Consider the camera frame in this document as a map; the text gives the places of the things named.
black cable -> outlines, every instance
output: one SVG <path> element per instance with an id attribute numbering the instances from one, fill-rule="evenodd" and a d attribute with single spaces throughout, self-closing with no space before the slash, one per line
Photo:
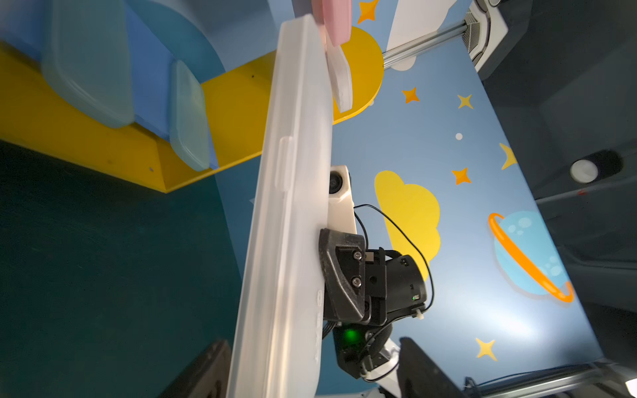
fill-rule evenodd
<path id="1" fill-rule="evenodd" d="M 386 328 L 390 327 L 392 325 L 392 323 L 396 322 L 397 320 L 401 320 L 401 319 L 405 319 L 410 317 L 411 315 L 405 315 L 405 316 L 401 316 L 400 318 L 396 318 L 393 322 L 389 322 L 386 323 L 385 325 L 383 325 L 383 327 L 381 327 L 380 329 L 378 329 L 376 332 L 374 332 L 374 334 L 372 334 L 369 339 L 365 340 L 365 347 L 363 347 L 363 349 L 361 350 L 361 354 L 359 355 L 359 360 L 358 362 L 362 361 L 362 359 L 369 355 L 369 346 L 373 343 L 374 339 L 376 339 L 378 337 L 379 334 L 382 333 L 383 330 L 385 330 Z"/>
<path id="2" fill-rule="evenodd" d="M 379 377 L 377 377 L 375 379 L 371 379 L 371 380 L 366 379 L 366 378 L 362 378 L 362 379 L 367 381 L 368 383 L 376 383 L 378 380 L 382 379 L 383 377 L 387 376 L 391 372 L 395 371 L 397 367 L 398 367 L 398 362 L 396 362 L 396 365 L 394 365 L 394 367 L 389 372 L 383 374 L 382 376 L 379 376 Z"/>
<path id="3" fill-rule="evenodd" d="M 409 239 L 407 237 L 407 235 L 403 232 L 402 229 L 400 229 L 400 227 L 398 225 L 396 225 L 396 223 L 389 218 L 388 215 L 386 215 L 385 213 L 383 213 L 383 211 L 379 208 L 377 208 L 376 206 L 373 206 L 371 204 L 359 204 L 358 206 L 354 206 L 355 209 L 357 208 L 361 208 L 361 207 L 369 207 L 369 208 L 373 208 L 374 210 L 376 210 L 377 212 L 379 212 L 380 214 L 382 214 L 387 220 L 389 220 L 390 223 L 392 223 L 394 225 L 394 227 L 396 227 L 396 229 L 403 234 L 404 238 L 407 239 L 407 242 L 409 242 L 414 249 L 416 249 L 416 251 L 418 252 L 418 254 L 420 254 L 420 256 L 422 257 L 422 260 L 425 262 L 425 266 L 427 267 L 427 273 L 429 274 L 429 279 L 431 281 L 431 301 L 429 302 L 429 305 L 425 307 L 424 310 L 422 310 L 422 312 L 426 312 L 427 310 L 429 310 L 429 308 L 431 308 L 432 304 L 434 303 L 434 297 L 436 295 L 436 291 L 434 290 L 434 278 L 431 275 L 431 270 L 429 269 L 429 263 L 427 262 L 427 259 L 425 258 L 425 256 L 422 254 L 422 252 L 420 251 L 420 249 L 418 249 L 418 247 L 416 245 L 414 245 L 414 243 L 411 241 L 411 239 Z"/>
<path id="4" fill-rule="evenodd" d="M 327 321 L 327 323 L 325 324 L 325 326 L 323 326 L 323 340 L 327 337 L 327 335 L 332 331 L 332 329 L 334 329 L 334 327 L 336 326 L 337 322 L 334 321 Z"/>
<path id="5" fill-rule="evenodd" d="M 362 234 L 365 235 L 365 251 L 367 251 L 369 249 L 369 239 L 367 238 L 367 230 L 365 229 L 365 225 L 362 224 L 361 218 L 358 217 L 358 214 L 356 214 L 356 212 L 354 212 L 354 217 L 356 217 L 356 220 L 361 225 Z"/>
<path id="6" fill-rule="evenodd" d="M 493 379 L 493 380 L 489 380 L 489 381 L 483 381 L 480 384 L 477 384 L 478 386 L 480 385 L 485 385 L 485 384 L 489 384 L 489 383 L 493 383 L 494 381 L 498 381 L 498 380 L 502 380 L 502 379 L 507 379 L 509 377 L 516 377 L 516 376 L 522 376 L 524 374 L 529 374 L 529 373 L 533 373 L 535 371 L 528 371 L 528 372 L 520 372 L 520 373 L 513 373 L 513 374 L 507 374 L 506 376 L 502 376 L 502 377 L 498 377 L 497 379 Z"/>

pink object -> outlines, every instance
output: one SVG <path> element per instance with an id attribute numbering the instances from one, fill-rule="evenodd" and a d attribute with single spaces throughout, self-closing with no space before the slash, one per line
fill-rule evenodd
<path id="1" fill-rule="evenodd" d="M 352 0 L 312 0 L 314 18 L 325 25 L 334 46 L 350 41 L 352 35 Z"/>

camera lens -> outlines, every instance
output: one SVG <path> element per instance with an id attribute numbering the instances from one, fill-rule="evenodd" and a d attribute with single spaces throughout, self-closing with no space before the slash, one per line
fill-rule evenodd
<path id="1" fill-rule="evenodd" d="M 335 194 L 343 188 L 343 177 L 336 171 L 329 173 L 329 193 Z"/>

translucent plastic container lid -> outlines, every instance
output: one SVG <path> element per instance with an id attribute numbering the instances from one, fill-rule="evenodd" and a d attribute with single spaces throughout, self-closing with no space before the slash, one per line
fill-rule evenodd
<path id="1" fill-rule="evenodd" d="M 123 0 L 47 1 L 44 32 L 41 67 L 49 86 L 108 127 L 133 123 Z"/>
<path id="2" fill-rule="evenodd" d="M 310 15 L 281 26 L 228 397 L 310 398 L 319 382 L 333 102 Z"/>
<path id="3" fill-rule="evenodd" d="M 171 66 L 170 145 L 184 163 L 195 171 L 210 167 L 210 126 L 203 89 L 181 60 Z"/>

green led light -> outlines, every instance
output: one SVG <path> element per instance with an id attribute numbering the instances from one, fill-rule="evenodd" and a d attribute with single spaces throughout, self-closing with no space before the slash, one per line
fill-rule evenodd
<path id="1" fill-rule="evenodd" d="M 345 332 L 343 332 L 343 342 L 346 345 L 360 343 L 361 341 L 362 334 L 360 331 L 355 329 L 347 329 Z"/>

